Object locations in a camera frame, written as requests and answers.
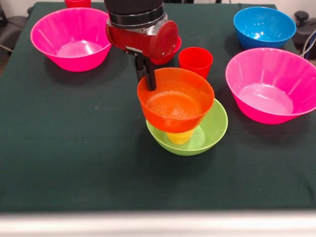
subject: yellow cup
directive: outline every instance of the yellow cup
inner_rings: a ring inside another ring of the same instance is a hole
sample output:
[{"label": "yellow cup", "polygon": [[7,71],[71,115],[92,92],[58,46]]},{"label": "yellow cup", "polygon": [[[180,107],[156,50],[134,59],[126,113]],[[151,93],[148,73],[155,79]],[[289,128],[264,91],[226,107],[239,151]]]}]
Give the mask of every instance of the yellow cup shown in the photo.
[{"label": "yellow cup", "polygon": [[187,132],[182,132],[182,133],[168,133],[168,132],[166,132],[169,140],[172,143],[177,144],[177,145],[183,145],[183,144],[187,143],[191,139],[193,133],[194,133],[194,129],[187,131]]}]

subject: red cup in background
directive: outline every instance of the red cup in background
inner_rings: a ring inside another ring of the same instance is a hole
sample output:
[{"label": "red cup in background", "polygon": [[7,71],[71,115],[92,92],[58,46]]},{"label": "red cup in background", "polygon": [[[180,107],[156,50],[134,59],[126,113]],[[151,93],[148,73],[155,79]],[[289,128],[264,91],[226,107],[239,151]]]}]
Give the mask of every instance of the red cup in background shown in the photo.
[{"label": "red cup in background", "polygon": [[91,0],[65,0],[68,8],[71,7],[91,7]]},{"label": "red cup in background", "polygon": [[204,48],[190,47],[179,54],[180,68],[190,70],[207,79],[213,63],[213,55]]}]

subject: pink bowl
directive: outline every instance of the pink bowl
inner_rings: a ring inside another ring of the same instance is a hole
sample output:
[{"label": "pink bowl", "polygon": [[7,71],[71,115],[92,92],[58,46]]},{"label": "pink bowl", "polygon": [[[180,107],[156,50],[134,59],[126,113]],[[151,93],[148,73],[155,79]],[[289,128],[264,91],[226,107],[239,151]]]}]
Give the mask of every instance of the pink bowl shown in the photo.
[{"label": "pink bowl", "polygon": [[107,13],[97,9],[66,8],[40,19],[32,28],[31,41],[59,67],[88,71],[99,66],[111,48],[107,20]]},{"label": "pink bowl", "polygon": [[255,48],[236,55],[226,81],[249,118],[279,124],[316,109],[316,67],[296,54]]},{"label": "pink bowl", "polygon": [[163,57],[161,59],[152,58],[151,59],[152,63],[154,63],[156,65],[167,64],[174,57],[174,55],[177,53],[177,51],[180,49],[181,44],[182,44],[181,38],[180,38],[180,36],[178,36],[178,40],[177,40],[177,43],[176,43],[174,50],[170,54],[166,55],[165,57]]}]

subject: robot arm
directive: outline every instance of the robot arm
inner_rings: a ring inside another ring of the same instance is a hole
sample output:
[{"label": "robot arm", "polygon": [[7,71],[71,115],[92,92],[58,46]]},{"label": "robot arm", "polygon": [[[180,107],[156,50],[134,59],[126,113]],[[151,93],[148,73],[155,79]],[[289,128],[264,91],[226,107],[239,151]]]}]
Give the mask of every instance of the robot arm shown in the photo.
[{"label": "robot arm", "polygon": [[168,20],[162,0],[104,0],[109,13],[106,33],[109,41],[135,56],[138,80],[146,77],[149,91],[156,89],[155,67],[173,51],[178,27]]}]

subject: dark green tablecloth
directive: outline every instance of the dark green tablecloth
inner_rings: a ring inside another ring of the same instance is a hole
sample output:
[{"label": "dark green tablecloth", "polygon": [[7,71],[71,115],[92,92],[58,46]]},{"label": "dark green tablecloth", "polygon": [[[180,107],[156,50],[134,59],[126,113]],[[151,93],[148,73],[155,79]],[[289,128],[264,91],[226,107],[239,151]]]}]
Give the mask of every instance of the dark green tablecloth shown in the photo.
[{"label": "dark green tablecloth", "polygon": [[[165,7],[182,49],[213,53],[208,81],[229,117],[218,145],[184,158],[148,132],[133,57],[111,48],[92,71],[63,71],[29,35],[64,4],[36,4],[0,79],[0,211],[315,207],[316,113],[259,124],[239,111],[226,85],[226,64],[241,52],[233,16],[246,6]],[[292,42],[285,49],[295,50]],[[169,65],[178,66],[177,58]]]}]

